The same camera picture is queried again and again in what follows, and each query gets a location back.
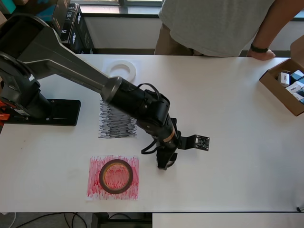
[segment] wall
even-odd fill
[[[154,48],[161,21],[139,18],[86,18],[95,48]],[[304,35],[304,22],[289,22],[275,38],[272,50],[289,50]]]

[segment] window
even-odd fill
[[[71,0],[80,4],[119,5],[119,6],[161,6],[162,0]]]

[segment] khaki pants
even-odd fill
[[[165,56],[202,56],[200,52],[187,48],[172,39],[170,29],[164,24],[161,26],[154,54]]]

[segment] white tape roll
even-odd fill
[[[111,73],[111,71],[112,71],[112,69],[113,69],[114,67],[120,68],[120,67],[124,67],[124,66],[128,67],[128,68],[129,68],[129,71],[130,71],[128,77],[125,78],[125,80],[127,80],[128,82],[133,81],[134,78],[135,78],[135,76],[136,76],[136,68],[135,68],[135,66],[134,66],[132,63],[130,63],[129,61],[126,61],[126,60],[118,60],[118,61],[112,62],[112,63],[109,64],[109,66],[107,67],[105,73],[106,73],[108,76],[110,76],[110,77],[121,76],[121,75],[115,75],[115,76],[114,76],[114,75],[110,75],[110,73]]]

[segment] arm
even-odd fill
[[[275,0],[256,34],[253,45],[261,49],[268,48],[281,29],[303,8],[304,0]],[[271,50],[266,53],[249,50],[247,56],[268,60],[274,58],[275,54]]]
[[[177,149],[209,148],[207,137],[181,136],[176,119],[168,114],[169,100],[154,86],[146,84],[154,92],[143,91],[140,86],[144,84],[135,86],[121,77],[108,78],[66,49],[45,22],[33,16],[11,17],[0,28],[0,75],[5,83],[0,101],[23,111],[28,119],[51,119],[53,107],[40,93],[36,79],[53,74],[99,93],[105,102],[137,119],[137,125],[154,139],[142,154],[157,152],[159,169],[175,162]],[[147,151],[155,144],[154,150]]]

